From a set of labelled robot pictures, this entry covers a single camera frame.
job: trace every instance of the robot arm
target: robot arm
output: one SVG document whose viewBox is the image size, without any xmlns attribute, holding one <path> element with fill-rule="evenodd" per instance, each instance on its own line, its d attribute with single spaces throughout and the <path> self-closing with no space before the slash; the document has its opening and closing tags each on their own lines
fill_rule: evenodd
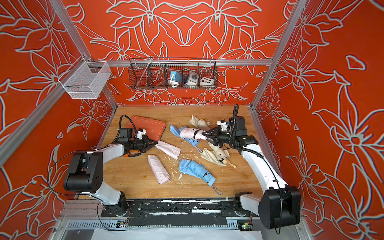
<svg viewBox="0 0 384 240">
<path fill-rule="evenodd" d="M 74 153 L 64 179 L 65 190 L 100 200 L 104 208 L 117 217 L 127 212 L 128 205 L 125 194 L 103 180 L 103 164 L 125 154 L 139 156 L 157 144 L 148 139 L 143 129 L 139 129 L 136 138 L 133 138 L 133 128 L 122 128 L 119 134 L 120 137 L 106 147 Z"/>
<path fill-rule="evenodd" d="M 245 214 L 248 210 L 259 215 L 267 229 L 298 224 L 300 191 L 295 186 L 288 186 L 277 174 L 255 137 L 248 136 L 245 119 L 236 115 L 234 111 L 229 124 L 225 120 L 218 121 L 217 127 L 202 134 L 215 146 L 222 147 L 224 143 L 229 143 L 237 149 L 251 166 L 263 189 L 262 198 L 250 192 L 237 194 L 234 199 L 236 212 Z"/>
</svg>

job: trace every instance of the wooden work surface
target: wooden work surface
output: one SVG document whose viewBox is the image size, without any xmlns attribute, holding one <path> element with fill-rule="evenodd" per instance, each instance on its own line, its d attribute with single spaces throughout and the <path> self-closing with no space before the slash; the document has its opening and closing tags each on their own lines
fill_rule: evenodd
<svg viewBox="0 0 384 240">
<path fill-rule="evenodd" d="M 116 136 L 119 118 L 122 114 L 127 116 L 142 116 L 166 122 L 167 126 L 161 140 L 171 145 L 181 148 L 179 160 L 189 159 L 201 163 L 216 178 L 214 187 L 221 190 L 223 195 L 220 197 L 234 197 L 235 193 L 250 191 L 262 196 L 260 184 L 251 170 L 251 167 L 237 150 L 229 149 L 232 164 L 237 166 L 222 167 L 200 157 L 196 148 L 191 144 L 174 136 L 169 126 L 177 128 L 183 126 L 193 127 L 188 123 L 192 115 L 199 119 L 204 119 L 215 127 L 218 120 L 228 119 L 232 116 L 233 106 L 141 106 L 141 107 L 118 107 L 112 123 L 108 129 L 102 146 L 108 145 Z M 245 118 L 248 135 L 254 135 L 249 111 L 246 106 L 240 106 L 239 116 Z M 128 120 L 123 118 L 122 127 L 128 124 Z M 208 150 L 208 142 L 199 140 L 197 145 L 201 150 L 205 147 Z M 170 175 L 170 182 L 163 185 L 158 184 L 147 161 L 148 155 L 156 155 Z M 121 190 L 126 198 L 175 198 L 175 197 L 219 197 L 213 188 L 209 187 L 202 179 L 183 174 L 180 177 L 178 169 L 179 163 L 173 158 L 169 158 L 164 152 L 153 147 L 138 157 L 118 157 L 104 164 L 104 181 L 111 187 Z"/>
</svg>

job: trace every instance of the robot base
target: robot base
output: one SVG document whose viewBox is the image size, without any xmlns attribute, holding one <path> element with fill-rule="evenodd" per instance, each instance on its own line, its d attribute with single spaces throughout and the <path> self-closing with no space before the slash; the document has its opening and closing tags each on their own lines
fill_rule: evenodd
<svg viewBox="0 0 384 240">
<path fill-rule="evenodd" d="M 128 201 L 125 194 L 121 192 L 120 199 L 115 205 L 103 205 L 102 217 L 128 217 L 131 212 L 131 217 L 138 217 L 141 214 L 141 201 Z"/>
</svg>

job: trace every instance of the black wire basket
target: black wire basket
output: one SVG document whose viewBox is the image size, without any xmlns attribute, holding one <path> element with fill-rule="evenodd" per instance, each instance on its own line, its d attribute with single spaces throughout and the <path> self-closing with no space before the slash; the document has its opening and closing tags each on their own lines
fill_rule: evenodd
<svg viewBox="0 0 384 240">
<path fill-rule="evenodd" d="M 218 85 L 215 59 L 161 57 L 129 61 L 129 86 L 133 89 L 214 89 Z"/>
</svg>

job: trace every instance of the floral pattern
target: floral pattern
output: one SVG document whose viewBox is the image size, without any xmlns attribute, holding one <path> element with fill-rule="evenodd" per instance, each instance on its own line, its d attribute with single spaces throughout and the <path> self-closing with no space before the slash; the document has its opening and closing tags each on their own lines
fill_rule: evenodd
<svg viewBox="0 0 384 240">
<path fill-rule="evenodd" d="M 59 84 L 80 54 L 49 1 L 4 0 L 0 1 L 0 9 L 0 42 L 5 56 L 0 79 L 2 144 Z M 48 187 L 64 192 L 69 160 L 56 162 L 73 150 L 97 145 L 111 115 L 111 105 L 103 93 L 91 102 L 61 96 L 1 167 L 2 239 L 49 238 L 69 199 Z M 78 137 L 82 134 L 80 127 L 65 131 L 71 122 L 81 118 L 87 126 L 85 139 Z"/>
<path fill-rule="evenodd" d="M 2 144 L 80 54 L 48 1 L 2 1 L 0 9 L 1 50 L 7 59 L 0 79 Z M 15 99 L 23 99 L 23 104 Z"/>
<path fill-rule="evenodd" d="M 372 35 L 358 25 L 364 12 L 372 13 L 364 20 Z M 378 38 L 383 21 L 378 1 L 307 1 L 266 88 L 258 89 L 268 143 L 284 179 L 301 192 L 315 239 L 384 236 L 384 108 L 376 90 L 383 85 L 375 67 L 384 48 L 352 40 Z"/>
<path fill-rule="evenodd" d="M 100 2 L 95 9 L 88 1 L 63 3 L 92 57 L 99 60 L 271 58 L 295 4 L 278 0 L 273 8 L 263 9 L 267 0 L 118 0 Z M 93 19 L 100 16 L 105 20 L 95 24 Z M 258 76 L 265 70 L 265 66 L 222 67 L 217 89 L 186 92 L 132 89 L 127 68 L 118 67 L 113 69 L 117 78 L 108 86 L 121 105 L 248 104 L 261 81 Z M 164 81 L 161 69 L 152 72 L 156 83 Z"/>
<path fill-rule="evenodd" d="M 49 238 L 65 200 L 72 198 L 53 192 L 49 186 L 59 193 L 73 194 L 63 189 L 70 156 L 60 159 L 74 150 L 90 150 L 97 145 L 111 116 L 112 109 L 103 93 L 92 101 L 71 99 L 67 94 L 59 99 L 1 167 L 0 181 L 4 187 L 0 190 L 0 203 L 4 207 L 0 211 L 0 236 Z M 81 119 L 78 122 L 83 129 L 75 127 L 73 119 Z M 72 126 L 70 132 L 65 131 L 68 126 Z M 92 129 L 85 139 L 78 137 L 84 126 L 86 130 Z"/>
</svg>

